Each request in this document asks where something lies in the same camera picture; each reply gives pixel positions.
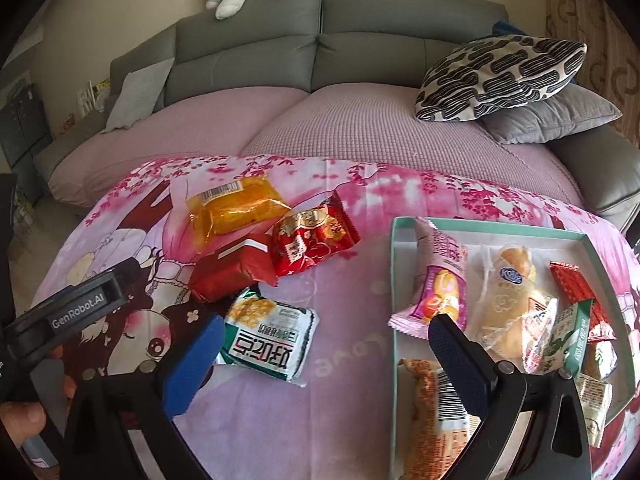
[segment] finger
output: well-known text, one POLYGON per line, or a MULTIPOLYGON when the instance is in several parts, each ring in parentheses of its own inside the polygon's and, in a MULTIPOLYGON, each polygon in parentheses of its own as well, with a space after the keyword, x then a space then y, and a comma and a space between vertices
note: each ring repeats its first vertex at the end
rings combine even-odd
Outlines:
POLYGON ((47 421, 42 406, 37 402, 0 404, 0 419, 17 447, 26 439, 39 434, 47 421))
POLYGON ((76 382, 68 375, 65 375, 63 386, 65 389, 66 398, 73 399, 74 395, 76 394, 76 382))
POLYGON ((51 351, 51 357, 53 357, 54 359, 62 359, 62 345, 56 346, 51 351))

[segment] sofa armrest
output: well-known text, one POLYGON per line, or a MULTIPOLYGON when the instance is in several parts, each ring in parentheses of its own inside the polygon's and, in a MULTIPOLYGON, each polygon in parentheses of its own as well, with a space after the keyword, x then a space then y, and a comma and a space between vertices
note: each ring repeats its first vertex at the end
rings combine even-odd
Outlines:
POLYGON ((546 145, 574 176, 587 209, 625 232, 640 210, 640 150, 608 124, 546 145))
POLYGON ((58 164, 64 160, 80 144, 104 129, 107 114, 91 110, 74 124, 64 135, 54 140, 49 146, 33 158, 36 169, 45 182, 49 182, 51 174, 58 164))

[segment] cabinet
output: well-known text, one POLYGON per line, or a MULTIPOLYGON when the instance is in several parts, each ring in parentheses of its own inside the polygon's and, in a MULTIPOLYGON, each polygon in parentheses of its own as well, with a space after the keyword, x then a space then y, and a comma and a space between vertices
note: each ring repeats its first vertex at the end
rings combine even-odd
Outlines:
POLYGON ((0 110, 0 146, 11 172, 18 177, 18 188, 32 204, 43 195, 46 185, 33 157, 51 142, 42 101, 30 85, 0 110))

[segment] red snack package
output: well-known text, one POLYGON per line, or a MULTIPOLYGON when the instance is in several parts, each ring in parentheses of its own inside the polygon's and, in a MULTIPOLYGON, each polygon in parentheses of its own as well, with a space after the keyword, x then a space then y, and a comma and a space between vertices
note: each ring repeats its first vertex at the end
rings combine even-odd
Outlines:
POLYGON ((200 300, 212 303, 255 282, 275 286, 278 277, 270 251, 269 235, 250 233, 238 238, 198 261, 189 288, 200 300))
POLYGON ((551 262, 549 263, 549 270, 558 286, 564 291, 569 303, 574 304, 577 301, 593 300, 587 343, 615 340, 616 335, 609 324, 607 314, 591 290, 589 283, 584 279, 580 268, 572 264, 551 262))
POLYGON ((274 225, 276 274, 297 274, 359 241, 360 235, 334 193, 318 207, 285 216, 274 225))

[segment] plastic wrapper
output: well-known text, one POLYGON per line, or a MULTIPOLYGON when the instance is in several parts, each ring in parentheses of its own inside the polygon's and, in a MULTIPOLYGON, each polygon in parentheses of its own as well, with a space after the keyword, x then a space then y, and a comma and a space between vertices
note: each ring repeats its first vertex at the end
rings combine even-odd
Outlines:
POLYGON ((567 296, 569 303, 574 304, 581 300, 593 300, 587 343, 613 341, 616 335, 609 324, 609 318, 600 302, 596 299, 596 295, 591 290, 589 283, 584 279, 579 267, 561 262, 551 262, 549 263, 549 270, 558 286, 567 296))
POLYGON ((540 370, 558 312, 558 298, 543 294, 535 279, 529 250, 505 246, 490 264, 481 301, 482 346, 526 373, 540 370))
POLYGON ((402 360, 417 380, 415 415, 401 480, 440 480, 480 423, 469 415, 437 362, 402 360))
POLYGON ((609 377, 618 365, 618 356, 611 341, 587 343, 582 362, 582 373, 602 381, 609 377))
POLYGON ((573 377, 578 375, 587 349, 592 304, 593 300, 578 301, 558 315, 543 359, 545 374, 565 368, 573 377))
POLYGON ((227 364, 304 386, 300 374, 317 325, 310 308, 268 300, 248 288, 226 315, 220 355, 227 364))
POLYGON ((255 282, 278 284, 271 262, 271 237, 247 234, 202 257, 193 269, 189 288, 201 301, 214 301, 255 282))
POLYGON ((318 207, 290 214, 273 227, 276 273, 297 274, 359 241, 360 235, 334 193, 318 207))
POLYGON ((416 218, 418 240, 414 294, 408 308, 396 312, 388 325, 408 335, 427 339, 429 322, 447 314, 460 328, 466 327, 466 246, 416 218))
POLYGON ((196 247, 216 235, 283 216, 288 210, 266 176, 246 176, 187 200, 196 247))
POLYGON ((582 405, 589 445, 600 447, 607 412, 613 398, 613 387, 584 374, 578 374, 575 378, 575 387, 582 405))

